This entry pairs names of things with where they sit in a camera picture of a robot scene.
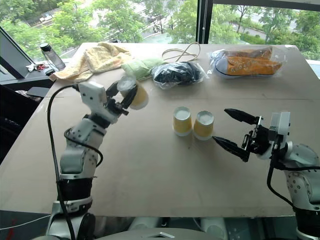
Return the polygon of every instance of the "clear plastic packaging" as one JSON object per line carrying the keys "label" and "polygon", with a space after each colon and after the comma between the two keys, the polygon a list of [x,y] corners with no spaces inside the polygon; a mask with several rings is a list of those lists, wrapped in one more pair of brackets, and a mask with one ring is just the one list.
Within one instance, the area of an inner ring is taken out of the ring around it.
{"label": "clear plastic packaging", "polygon": [[248,45],[221,49],[209,53],[210,70],[225,79],[243,76],[270,77],[279,73],[286,54],[274,46]]}
{"label": "clear plastic packaging", "polygon": [[181,61],[155,66],[151,69],[153,82],[162,89],[176,85],[200,83],[209,78],[199,63]]}

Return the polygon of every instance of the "paper cup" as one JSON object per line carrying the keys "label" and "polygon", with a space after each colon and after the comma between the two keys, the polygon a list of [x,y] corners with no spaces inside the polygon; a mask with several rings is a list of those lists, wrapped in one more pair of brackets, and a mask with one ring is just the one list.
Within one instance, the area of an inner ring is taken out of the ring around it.
{"label": "paper cup", "polygon": [[149,101],[148,93],[146,90],[136,81],[133,76],[123,76],[117,84],[117,89],[123,97],[125,97],[128,92],[137,86],[136,95],[130,105],[131,109],[139,110],[144,108]]}
{"label": "paper cup", "polygon": [[185,106],[177,107],[173,112],[173,131],[180,137],[192,132],[191,113]]}
{"label": "paper cup", "polygon": [[212,137],[214,130],[214,116],[209,111],[200,111],[196,115],[193,126],[193,135],[202,141]]}

